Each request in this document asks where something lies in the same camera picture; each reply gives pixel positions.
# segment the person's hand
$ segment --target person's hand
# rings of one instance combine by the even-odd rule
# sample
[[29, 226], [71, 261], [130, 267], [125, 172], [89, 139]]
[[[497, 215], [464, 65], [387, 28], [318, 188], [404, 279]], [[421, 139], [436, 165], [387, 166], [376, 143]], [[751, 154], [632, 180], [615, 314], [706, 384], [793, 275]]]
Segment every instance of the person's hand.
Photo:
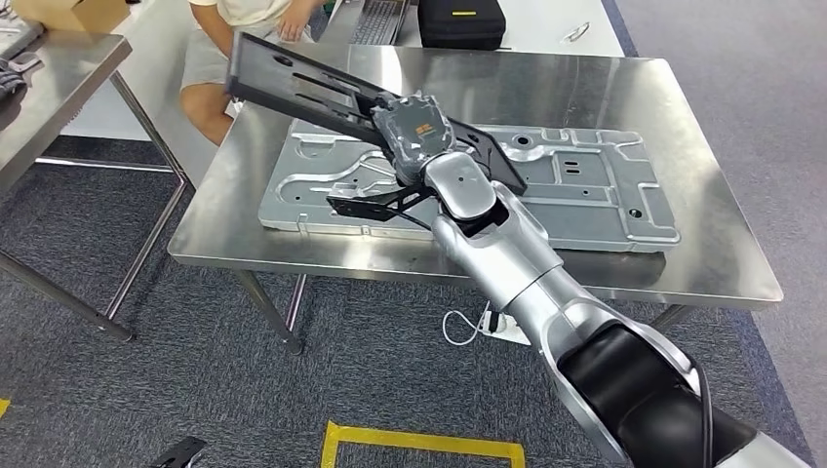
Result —
[[285, 13], [279, 18], [277, 24], [281, 40], [287, 42], [298, 41], [315, 7], [316, 2], [313, 0], [293, 0]]

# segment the metal table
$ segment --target metal table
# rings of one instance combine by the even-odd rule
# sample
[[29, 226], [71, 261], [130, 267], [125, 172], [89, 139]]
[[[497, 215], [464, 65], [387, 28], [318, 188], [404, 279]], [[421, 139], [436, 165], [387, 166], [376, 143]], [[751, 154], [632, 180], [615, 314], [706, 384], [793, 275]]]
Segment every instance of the metal table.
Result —
[[[312, 58], [398, 93], [433, 94], [476, 124], [615, 129], [643, 136], [683, 240], [667, 254], [560, 252], [598, 297], [689, 306], [761, 308], [781, 288], [669, 65], [597, 58], [370, 46], [297, 45]], [[179, 262], [241, 270], [243, 282], [289, 344], [295, 339], [246, 270], [373, 280], [470, 280], [429, 242], [266, 229], [258, 205], [291, 119], [246, 104], [169, 246]], [[295, 319], [299, 277], [287, 315]]]
[[[11, 108], [7, 108], [0, 115], [4, 120], [14, 118], [8, 127], [0, 131], [0, 192], [5, 192], [14, 185], [35, 162], [96, 169], [171, 173], [177, 176], [177, 187], [172, 198], [161, 212], [109, 306], [102, 313], [0, 249], [0, 269], [20, 278], [111, 334], [129, 339], [132, 334], [112, 322], [112, 318], [120, 308], [189, 181], [127, 83], [115, 71], [132, 51], [126, 39], [115, 35], [50, 32], [28, 50], [35, 52], [43, 60], [43, 65], [29, 72], [31, 86], [22, 99], [17, 97], [20, 102], [14, 102]], [[111, 80], [150, 139], [156, 144], [167, 162], [166, 166], [40, 157], [59, 135], [60, 129], [77, 114], [106, 79]]]

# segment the shorts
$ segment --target shorts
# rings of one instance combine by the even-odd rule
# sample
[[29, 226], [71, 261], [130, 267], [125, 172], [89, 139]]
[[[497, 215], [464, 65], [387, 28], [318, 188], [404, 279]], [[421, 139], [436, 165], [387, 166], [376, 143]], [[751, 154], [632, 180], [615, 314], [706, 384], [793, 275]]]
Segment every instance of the shorts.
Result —
[[[238, 26], [235, 30], [249, 32], [256, 37], [271, 42], [280, 42], [278, 32], [272, 24]], [[304, 28], [304, 32], [301, 33], [301, 40], [298, 42], [313, 42], [313, 39], [310, 38], [309, 26]], [[227, 57], [224, 56], [204, 30], [196, 29], [192, 31], [186, 45], [186, 59], [184, 60], [180, 88], [183, 90], [187, 86], [207, 83], [223, 85], [226, 77]]]

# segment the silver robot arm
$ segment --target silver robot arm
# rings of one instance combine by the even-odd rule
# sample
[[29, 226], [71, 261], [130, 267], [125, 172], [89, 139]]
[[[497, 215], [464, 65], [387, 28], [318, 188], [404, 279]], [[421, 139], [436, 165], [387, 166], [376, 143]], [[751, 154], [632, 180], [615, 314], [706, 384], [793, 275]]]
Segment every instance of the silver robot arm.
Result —
[[702, 369], [566, 272], [520, 200], [456, 149], [432, 97], [389, 99], [374, 121], [390, 142], [399, 179], [424, 184], [440, 200], [431, 225], [437, 244], [516, 319], [545, 360], [552, 390], [606, 458], [638, 468], [807, 466], [722, 411], [707, 407], [705, 417]]

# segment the yellow floor tape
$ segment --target yellow floor tape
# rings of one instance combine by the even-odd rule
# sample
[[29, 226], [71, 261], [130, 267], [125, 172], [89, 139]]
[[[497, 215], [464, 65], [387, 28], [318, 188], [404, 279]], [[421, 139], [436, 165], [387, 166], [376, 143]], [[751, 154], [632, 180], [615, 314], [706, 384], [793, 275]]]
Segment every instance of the yellow floor tape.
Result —
[[328, 421], [325, 445], [322, 448], [321, 468], [335, 468], [335, 456], [339, 442], [508, 458], [511, 460], [511, 468], [526, 467], [526, 455], [520, 444], [339, 426]]

